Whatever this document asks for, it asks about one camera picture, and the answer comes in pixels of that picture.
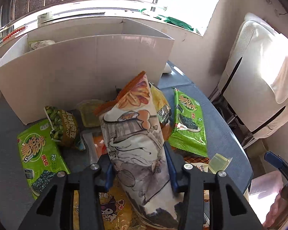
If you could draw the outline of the right hand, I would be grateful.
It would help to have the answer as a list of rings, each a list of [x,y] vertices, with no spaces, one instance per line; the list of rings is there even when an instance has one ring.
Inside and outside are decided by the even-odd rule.
[[[270,211],[266,215],[266,220],[262,224],[263,227],[268,228],[272,226],[272,224],[275,222],[277,217],[285,210],[287,206],[288,206],[288,201],[283,199],[281,197],[281,194],[278,193],[278,195],[275,197],[274,203],[270,207]]]

